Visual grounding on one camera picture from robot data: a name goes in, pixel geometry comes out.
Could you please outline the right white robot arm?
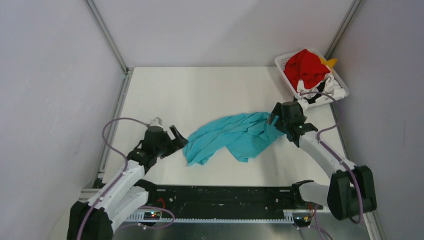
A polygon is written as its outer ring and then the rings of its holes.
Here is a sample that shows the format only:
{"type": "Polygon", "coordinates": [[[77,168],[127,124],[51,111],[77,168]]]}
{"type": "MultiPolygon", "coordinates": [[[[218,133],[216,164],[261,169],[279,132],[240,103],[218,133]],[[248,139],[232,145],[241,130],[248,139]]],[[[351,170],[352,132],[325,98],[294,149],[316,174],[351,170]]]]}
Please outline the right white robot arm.
{"type": "Polygon", "coordinates": [[[329,208],[337,220],[352,220],[377,209],[374,176],[366,166],[338,154],[321,136],[297,101],[276,103],[267,123],[285,134],[289,142],[306,152],[330,178],[327,185],[313,180],[292,184],[291,204],[303,209],[309,203],[329,208]]]}

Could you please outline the teal t shirt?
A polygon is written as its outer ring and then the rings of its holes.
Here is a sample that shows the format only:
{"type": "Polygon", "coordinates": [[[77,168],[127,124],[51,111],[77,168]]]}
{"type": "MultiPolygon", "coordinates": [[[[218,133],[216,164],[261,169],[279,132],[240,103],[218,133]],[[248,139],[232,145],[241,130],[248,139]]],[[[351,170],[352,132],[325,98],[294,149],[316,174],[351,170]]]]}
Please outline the teal t shirt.
{"type": "Polygon", "coordinates": [[[284,133],[267,123],[269,112],[239,113],[213,120],[194,131],[183,148],[187,165],[205,165],[226,148],[239,162],[247,163],[261,154],[284,133]]]}

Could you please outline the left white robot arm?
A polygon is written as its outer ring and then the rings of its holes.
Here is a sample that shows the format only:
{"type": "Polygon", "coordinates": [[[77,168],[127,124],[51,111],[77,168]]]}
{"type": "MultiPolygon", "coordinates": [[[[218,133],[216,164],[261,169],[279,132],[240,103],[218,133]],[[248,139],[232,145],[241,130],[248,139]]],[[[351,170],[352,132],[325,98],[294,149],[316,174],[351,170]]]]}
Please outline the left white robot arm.
{"type": "Polygon", "coordinates": [[[158,195],[137,182],[157,163],[188,144],[175,126],[171,138],[164,128],[151,124],[144,138],[124,157],[124,164],[103,188],[86,202],[77,201],[70,209],[68,240],[111,240],[115,231],[136,209],[152,208],[158,195]]]}

